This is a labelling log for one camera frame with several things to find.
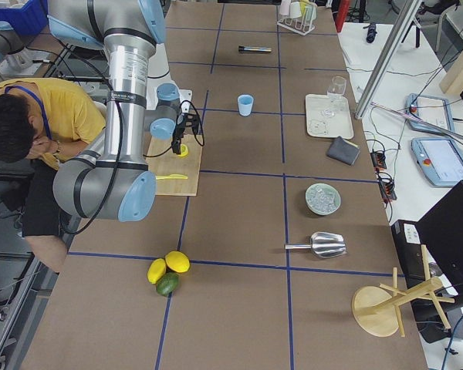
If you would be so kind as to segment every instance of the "white table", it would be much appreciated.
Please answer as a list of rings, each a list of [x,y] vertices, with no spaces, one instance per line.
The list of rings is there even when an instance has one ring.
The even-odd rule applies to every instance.
[[[375,66],[392,28],[392,25],[377,25],[377,36],[374,42],[369,44],[366,42],[367,30],[363,29],[365,26],[367,24],[346,23],[339,34],[357,102],[370,77],[370,72],[364,71],[371,71]],[[415,48],[413,29],[395,53],[373,101],[395,110],[403,109],[406,106],[407,96],[411,93],[420,93],[432,75],[406,76],[396,72],[418,75],[431,72],[440,66],[438,58],[422,33],[421,46]],[[446,95],[439,88],[439,82],[444,76],[445,71],[441,70],[423,94],[445,97],[450,103],[459,100],[459,96]],[[463,102],[460,100],[452,103],[451,111],[454,118],[463,119]],[[379,140],[385,149],[389,150],[386,152],[387,172],[395,179],[397,195],[397,200],[391,202],[392,210],[391,207],[387,208],[390,224],[398,219],[420,220],[449,191],[449,188],[433,187],[427,181],[411,152],[410,143],[413,138],[431,135],[413,131],[404,124],[403,118],[377,108],[374,108],[372,113],[370,110],[367,111],[363,118],[363,128],[366,130],[367,139]],[[463,135],[463,123],[455,122],[455,129],[457,133]],[[392,150],[397,148],[397,143],[391,139],[400,142],[400,150]],[[372,145],[375,150],[382,149],[379,143],[368,141],[367,145],[370,149]],[[422,345],[429,368],[440,369],[448,339],[432,344],[422,339]],[[463,341],[455,339],[452,348],[459,352],[459,355],[448,355],[445,368],[463,369]]]

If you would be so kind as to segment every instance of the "wooden stand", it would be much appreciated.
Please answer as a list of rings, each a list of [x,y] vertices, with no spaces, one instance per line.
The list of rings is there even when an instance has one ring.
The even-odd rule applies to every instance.
[[[422,260],[424,261],[425,281],[406,291],[397,288],[397,269],[393,268],[393,286],[380,284],[379,287],[363,287],[355,292],[352,300],[352,311],[355,320],[366,332],[377,337],[388,337],[400,329],[404,337],[400,306],[414,299],[431,300],[446,328],[451,328],[439,302],[453,303],[453,298],[442,298],[435,295],[442,288],[438,277],[431,277],[427,261],[427,248],[422,244]]]
[[[202,136],[198,135],[198,139],[202,141]],[[171,140],[151,140],[147,155],[155,156],[163,153],[170,144]],[[182,174],[188,177],[186,180],[158,180],[156,182],[156,195],[186,197],[197,195],[202,147],[195,141],[193,135],[184,135],[182,144],[185,144],[188,148],[187,156],[178,156],[169,150],[162,156],[146,158],[149,171],[157,176]]]

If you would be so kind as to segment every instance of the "yellow t-shirt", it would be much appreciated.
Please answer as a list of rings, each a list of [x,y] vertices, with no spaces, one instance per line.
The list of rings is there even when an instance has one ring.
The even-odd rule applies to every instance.
[[[17,82],[31,82],[38,86],[52,140],[61,143],[82,140],[90,143],[105,126],[105,119],[91,98],[74,82],[54,78],[10,79],[0,82],[0,88],[13,86]],[[58,161],[51,153],[43,154],[41,159],[58,170]],[[63,162],[69,157],[59,156],[59,159]]]

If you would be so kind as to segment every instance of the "blue bin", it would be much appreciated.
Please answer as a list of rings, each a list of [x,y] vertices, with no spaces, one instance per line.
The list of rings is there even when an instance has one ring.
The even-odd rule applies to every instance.
[[[29,0],[22,8],[0,8],[0,21],[10,23],[18,35],[38,35],[48,23],[45,12],[47,0]]]

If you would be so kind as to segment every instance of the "black shorts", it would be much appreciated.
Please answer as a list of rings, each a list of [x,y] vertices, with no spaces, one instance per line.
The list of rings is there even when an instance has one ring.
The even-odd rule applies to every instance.
[[[22,216],[22,236],[60,235],[60,207],[53,196],[53,179],[56,171],[41,160],[33,160],[35,170],[25,200]]]

